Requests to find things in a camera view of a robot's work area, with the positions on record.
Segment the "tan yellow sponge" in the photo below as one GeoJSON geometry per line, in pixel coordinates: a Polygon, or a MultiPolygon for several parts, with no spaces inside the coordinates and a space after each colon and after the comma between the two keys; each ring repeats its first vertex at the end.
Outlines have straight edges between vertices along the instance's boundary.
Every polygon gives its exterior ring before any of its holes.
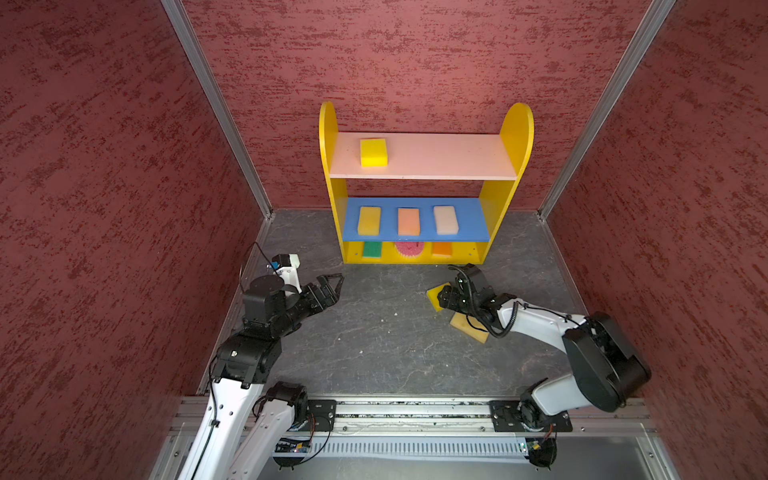
{"type": "Polygon", "coordinates": [[[450,326],[481,344],[485,344],[489,337],[488,331],[478,320],[459,312],[452,316],[450,326]]]}

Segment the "bright yellow sponge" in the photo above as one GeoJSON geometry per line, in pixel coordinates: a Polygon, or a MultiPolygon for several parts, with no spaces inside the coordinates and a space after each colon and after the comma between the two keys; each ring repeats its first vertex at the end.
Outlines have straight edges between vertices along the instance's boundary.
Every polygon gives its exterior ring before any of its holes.
{"type": "Polygon", "coordinates": [[[433,287],[427,291],[426,293],[427,298],[431,306],[436,312],[441,312],[443,310],[443,307],[440,304],[439,295],[445,287],[449,287],[449,286],[450,286],[449,283],[444,283],[442,285],[433,287]]]}
{"type": "Polygon", "coordinates": [[[383,168],[388,165],[388,150],[383,138],[360,140],[360,164],[362,168],[383,168]]]}

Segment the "green yellow sponge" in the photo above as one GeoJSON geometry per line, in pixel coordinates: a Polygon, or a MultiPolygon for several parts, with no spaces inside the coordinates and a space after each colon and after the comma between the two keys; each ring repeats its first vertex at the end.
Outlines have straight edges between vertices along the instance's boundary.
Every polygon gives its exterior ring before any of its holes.
{"type": "Polygon", "coordinates": [[[362,256],[367,259],[380,259],[382,250],[381,242],[364,242],[362,256]]]}

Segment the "orange sponge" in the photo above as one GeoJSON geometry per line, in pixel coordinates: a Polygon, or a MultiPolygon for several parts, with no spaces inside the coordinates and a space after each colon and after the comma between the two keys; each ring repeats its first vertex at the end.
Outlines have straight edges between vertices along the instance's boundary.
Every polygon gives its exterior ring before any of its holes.
{"type": "Polygon", "coordinates": [[[453,244],[451,242],[433,242],[432,255],[436,258],[450,258],[453,256],[453,244]]]}

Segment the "dark yellow sponge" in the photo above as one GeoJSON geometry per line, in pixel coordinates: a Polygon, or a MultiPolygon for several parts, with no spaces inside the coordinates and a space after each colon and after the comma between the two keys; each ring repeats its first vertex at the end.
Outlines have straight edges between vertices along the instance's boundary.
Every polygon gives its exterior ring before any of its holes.
{"type": "Polygon", "coordinates": [[[381,208],[362,206],[359,210],[357,234],[361,237],[376,237],[380,234],[381,208]]]}

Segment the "pale pink sponge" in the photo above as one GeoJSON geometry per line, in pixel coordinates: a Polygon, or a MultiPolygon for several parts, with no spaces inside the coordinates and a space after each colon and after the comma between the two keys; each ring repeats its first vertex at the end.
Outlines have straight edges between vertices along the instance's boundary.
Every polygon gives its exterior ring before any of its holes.
{"type": "Polygon", "coordinates": [[[459,222],[454,206],[440,205],[433,207],[435,231],[440,236],[454,236],[459,233],[459,222]]]}

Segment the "smiley face sponge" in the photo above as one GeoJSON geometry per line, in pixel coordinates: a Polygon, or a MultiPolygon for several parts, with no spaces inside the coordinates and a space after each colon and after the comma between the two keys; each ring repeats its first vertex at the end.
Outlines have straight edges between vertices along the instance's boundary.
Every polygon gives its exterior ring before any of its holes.
{"type": "Polygon", "coordinates": [[[394,248],[399,257],[411,261],[416,260],[424,253],[423,242],[395,242],[394,248]]]}

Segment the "salmon pink sponge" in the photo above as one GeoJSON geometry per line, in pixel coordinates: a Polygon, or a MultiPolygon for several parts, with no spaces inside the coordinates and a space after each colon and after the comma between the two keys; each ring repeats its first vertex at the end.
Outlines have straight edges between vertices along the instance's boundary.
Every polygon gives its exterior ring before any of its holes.
{"type": "Polygon", "coordinates": [[[421,234],[420,210],[418,208],[398,209],[398,235],[419,237],[421,234]]]}

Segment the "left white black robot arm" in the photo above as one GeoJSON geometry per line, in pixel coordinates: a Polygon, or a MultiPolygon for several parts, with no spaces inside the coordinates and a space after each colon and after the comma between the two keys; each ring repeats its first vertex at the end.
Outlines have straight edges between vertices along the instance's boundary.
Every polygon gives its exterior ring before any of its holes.
{"type": "Polygon", "coordinates": [[[180,478],[255,479],[288,431],[309,420],[305,387],[267,380],[283,338],[334,306],[343,281],[336,273],[301,286],[285,267],[248,285],[243,328],[209,365],[209,400],[180,478]]]}

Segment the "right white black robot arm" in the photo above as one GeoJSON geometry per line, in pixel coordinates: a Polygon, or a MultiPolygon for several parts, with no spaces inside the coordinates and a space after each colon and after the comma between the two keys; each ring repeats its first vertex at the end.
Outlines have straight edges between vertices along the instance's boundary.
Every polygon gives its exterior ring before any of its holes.
{"type": "Polygon", "coordinates": [[[473,264],[451,265],[455,280],[427,291],[437,311],[449,310],[471,334],[528,336],[563,352],[571,371],[524,391],[508,414],[522,431],[541,432],[571,409],[614,412],[652,377],[651,368],[608,314],[568,314],[496,293],[473,264]]]}

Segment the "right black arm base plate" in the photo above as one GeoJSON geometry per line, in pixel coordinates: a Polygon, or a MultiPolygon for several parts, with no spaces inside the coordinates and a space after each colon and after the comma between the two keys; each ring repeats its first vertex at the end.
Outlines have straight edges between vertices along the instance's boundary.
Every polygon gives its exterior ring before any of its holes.
{"type": "Polygon", "coordinates": [[[547,415],[532,400],[492,400],[488,407],[497,433],[546,434],[573,431],[566,411],[547,415]]]}

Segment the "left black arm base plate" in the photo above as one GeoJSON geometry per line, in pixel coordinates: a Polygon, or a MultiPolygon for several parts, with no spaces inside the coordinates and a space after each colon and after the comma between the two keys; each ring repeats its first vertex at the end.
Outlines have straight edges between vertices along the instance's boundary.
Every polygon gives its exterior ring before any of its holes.
{"type": "Polygon", "coordinates": [[[309,399],[299,403],[293,432],[331,432],[334,429],[338,402],[336,400],[309,399]]]}

